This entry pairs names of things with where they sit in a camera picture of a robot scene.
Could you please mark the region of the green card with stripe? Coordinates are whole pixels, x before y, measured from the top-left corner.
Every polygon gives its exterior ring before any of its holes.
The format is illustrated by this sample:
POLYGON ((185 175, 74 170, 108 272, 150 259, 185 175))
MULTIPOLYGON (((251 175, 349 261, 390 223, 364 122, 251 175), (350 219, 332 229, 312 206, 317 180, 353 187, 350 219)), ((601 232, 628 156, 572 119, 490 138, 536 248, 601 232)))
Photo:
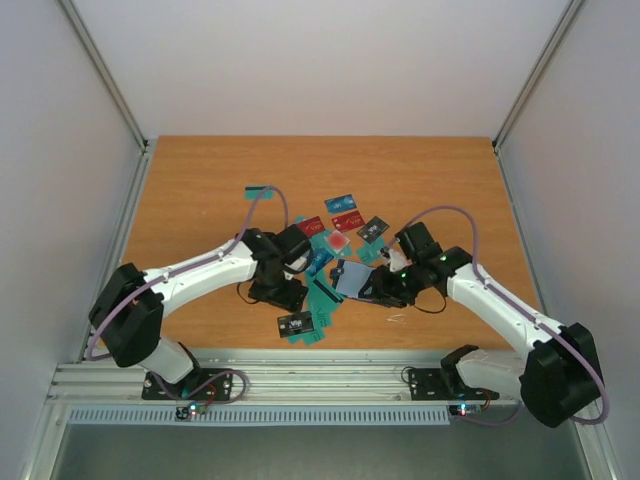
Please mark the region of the green card with stripe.
POLYGON ((307 303, 311 310, 322 309, 332 313, 343 305, 344 297, 331 286, 323 272, 314 276, 307 275, 306 283, 308 287, 307 303))

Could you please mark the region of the navy blue card holder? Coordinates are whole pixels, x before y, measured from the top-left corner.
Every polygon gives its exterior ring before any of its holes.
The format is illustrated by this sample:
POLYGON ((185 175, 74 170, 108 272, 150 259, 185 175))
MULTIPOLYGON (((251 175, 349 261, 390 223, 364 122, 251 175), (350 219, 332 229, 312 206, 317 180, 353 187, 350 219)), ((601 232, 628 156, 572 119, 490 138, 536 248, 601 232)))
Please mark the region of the navy blue card holder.
POLYGON ((371 303, 369 277, 374 268, 355 261, 340 259, 330 270, 332 288, 340 295, 353 300, 371 303))

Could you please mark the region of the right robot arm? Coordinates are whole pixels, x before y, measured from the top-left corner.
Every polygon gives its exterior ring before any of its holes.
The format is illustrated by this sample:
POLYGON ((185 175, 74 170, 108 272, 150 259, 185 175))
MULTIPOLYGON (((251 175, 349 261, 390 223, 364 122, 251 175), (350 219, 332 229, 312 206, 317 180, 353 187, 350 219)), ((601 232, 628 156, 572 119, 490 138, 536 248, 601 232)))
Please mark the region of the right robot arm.
POLYGON ((359 290, 362 298, 386 307, 413 306, 435 289, 479 317, 514 350, 514 356, 492 354, 474 345, 460 347, 440 362, 440 382, 449 397, 486 389, 524 404, 543 425, 578 421, 579 412, 595 401, 609 411, 595 341, 579 323, 566 326, 536 311, 490 277, 475 257, 459 246, 440 247, 418 222, 395 236, 401 249, 384 252, 359 290))

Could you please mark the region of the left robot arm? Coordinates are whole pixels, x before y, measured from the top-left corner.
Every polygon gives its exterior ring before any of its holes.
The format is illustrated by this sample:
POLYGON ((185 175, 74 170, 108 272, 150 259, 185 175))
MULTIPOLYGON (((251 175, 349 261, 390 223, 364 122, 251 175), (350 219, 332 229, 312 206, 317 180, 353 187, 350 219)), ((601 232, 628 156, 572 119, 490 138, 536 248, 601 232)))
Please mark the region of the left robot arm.
POLYGON ((93 340, 115 363, 157 374, 179 398, 195 395, 202 375, 187 349, 161 335, 163 320, 186 304, 221 288, 248 283, 248 297, 287 312, 299 311, 307 287, 299 275, 313 257, 309 238, 296 225, 279 233, 247 229, 219 248, 181 263, 147 271, 118 267, 92 306, 93 340))

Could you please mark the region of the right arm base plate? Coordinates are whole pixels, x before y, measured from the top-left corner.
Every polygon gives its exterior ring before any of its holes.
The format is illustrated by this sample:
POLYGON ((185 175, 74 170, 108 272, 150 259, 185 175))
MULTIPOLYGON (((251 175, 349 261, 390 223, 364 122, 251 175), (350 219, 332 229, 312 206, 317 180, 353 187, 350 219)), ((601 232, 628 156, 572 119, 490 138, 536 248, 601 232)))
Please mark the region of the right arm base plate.
POLYGON ((440 368, 406 367, 401 377, 414 401, 493 401, 500 398, 497 392, 468 387, 457 374, 446 373, 440 368))

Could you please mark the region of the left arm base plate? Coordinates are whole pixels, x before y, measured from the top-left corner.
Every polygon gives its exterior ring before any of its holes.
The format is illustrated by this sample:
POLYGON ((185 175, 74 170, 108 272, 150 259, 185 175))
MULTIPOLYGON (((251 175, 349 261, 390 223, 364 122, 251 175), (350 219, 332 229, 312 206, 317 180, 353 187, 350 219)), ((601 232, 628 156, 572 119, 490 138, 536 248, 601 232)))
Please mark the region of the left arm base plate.
POLYGON ((156 373, 148 372, 143 381, 143 400, 222 402, 230 399, 233 374, 230 370, 202 368, 171 384, 156 373))

